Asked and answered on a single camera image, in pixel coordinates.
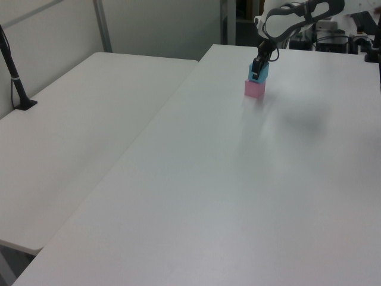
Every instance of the white wall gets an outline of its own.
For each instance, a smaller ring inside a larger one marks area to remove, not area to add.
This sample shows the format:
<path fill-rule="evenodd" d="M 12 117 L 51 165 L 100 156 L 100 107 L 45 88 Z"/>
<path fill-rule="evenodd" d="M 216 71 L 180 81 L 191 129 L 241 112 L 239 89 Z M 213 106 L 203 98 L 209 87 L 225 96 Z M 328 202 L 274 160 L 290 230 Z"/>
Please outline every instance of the white wall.
<path fill-rule="evenodd" d="M 103 0 L 113 52 L 200 60 L 221 42 L 220 0 Z"/>
<path fill-rule="evenodd" d="M 28 97 L 103 51 L 92 0 L 63 0 L 4 32 Z M 0 54 L 0 118 L 12 110 L 10 80 Z"/>

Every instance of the black cable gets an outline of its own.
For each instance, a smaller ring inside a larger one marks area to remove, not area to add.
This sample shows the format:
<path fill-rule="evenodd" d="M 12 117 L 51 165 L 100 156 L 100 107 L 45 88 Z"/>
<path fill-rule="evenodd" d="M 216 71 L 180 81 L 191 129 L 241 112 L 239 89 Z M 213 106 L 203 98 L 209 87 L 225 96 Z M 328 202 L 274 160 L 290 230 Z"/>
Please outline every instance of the black cable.
<path fill-rule="evenodd" d="M 263 33 L 268 37 L 268 39 L 273 43 L 273 45 L 275 46 L 276 51 L 277 51 L 277 53 L 278 53 L 278 56 L 276 57 L 275 60 L 268 60 L 269 63 L 273 63 L 273 62 L 279 60 L 280 52 L 279 52 L 279 48 L 278 48 L 277 44 L 275 43 L 275 41 L 272 39 L 272 37 L 271 37 L 271 36 L 267 33 L 267 31 L 266 31 L 266 22 L 265 22 L 265 23 L 263 24 L 263 26 L 262 26 L 262 32 L 263 32 Z"/>
<path fill-rule="evenodd" d="M 10 43 L 8 42 L 8 38 L 7 38 L 7 36 L 3 30 L 1 31 L 1 33 L 4 36 L 5 41 L 7 42 L 8 50 L 11 54 L 11 46 L 10 46 Z M 15 109 L 14 103 L 13 103 L 13 80 L 12 80 L 12 78 L 11 78 L 11 103 L 12 103 L 12 108 Z"/>
<path fill-rule="evenodd" d="M 14 103 L 13 103 L 13 80 L 12 79 L 11 79 L 11 102 L 12 102 L 12 108 L 15 110 Z"/>

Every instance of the table surface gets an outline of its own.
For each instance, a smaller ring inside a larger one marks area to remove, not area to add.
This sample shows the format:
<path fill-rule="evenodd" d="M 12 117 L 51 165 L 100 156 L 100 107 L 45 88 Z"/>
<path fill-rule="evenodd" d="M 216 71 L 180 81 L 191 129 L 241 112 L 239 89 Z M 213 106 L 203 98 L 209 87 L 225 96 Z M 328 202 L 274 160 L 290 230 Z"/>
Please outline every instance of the table surface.
<path fill-rule="evenodd" d="M 96 53 L 0 120 L 0 244 L 36 254 L 196 61 Z"/>
<path fill-rule="evenodd" d="M 378 286 L 378 65 L 284 50 L 256 101 L 256 53 L 214 45 L 15 286 Z"/>

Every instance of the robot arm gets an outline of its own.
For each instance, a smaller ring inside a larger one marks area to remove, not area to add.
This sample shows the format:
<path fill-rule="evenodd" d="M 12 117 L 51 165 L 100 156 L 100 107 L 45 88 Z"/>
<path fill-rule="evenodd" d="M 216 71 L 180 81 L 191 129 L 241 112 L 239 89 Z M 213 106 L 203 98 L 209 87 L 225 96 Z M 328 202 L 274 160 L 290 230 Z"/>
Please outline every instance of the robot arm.
<path fill-rule="evenodd" d="M 261 69 L 270 61 L 277 43 L 287 40 L 324 18 L 371 11 L 381 6 L 381 0 L 291 1 L 265 1 L 264 13 L 257 24 L 262 43 L 258 47 L 258 57 L 253 61 L 254 80 L 259 78 Z"/>

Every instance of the pink block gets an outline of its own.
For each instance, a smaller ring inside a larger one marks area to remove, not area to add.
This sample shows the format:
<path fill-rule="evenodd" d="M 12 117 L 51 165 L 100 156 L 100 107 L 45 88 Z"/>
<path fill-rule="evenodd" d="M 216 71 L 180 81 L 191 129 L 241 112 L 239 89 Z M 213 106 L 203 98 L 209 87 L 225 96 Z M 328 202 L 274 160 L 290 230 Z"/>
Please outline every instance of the pink block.
<path fill-rule="evenodd" d="M 261 98 L 264 95 L 266 81 L 264 83 L 256 83 L 250 80 L 245 81 L 245 95 L 247 97 Z"/>

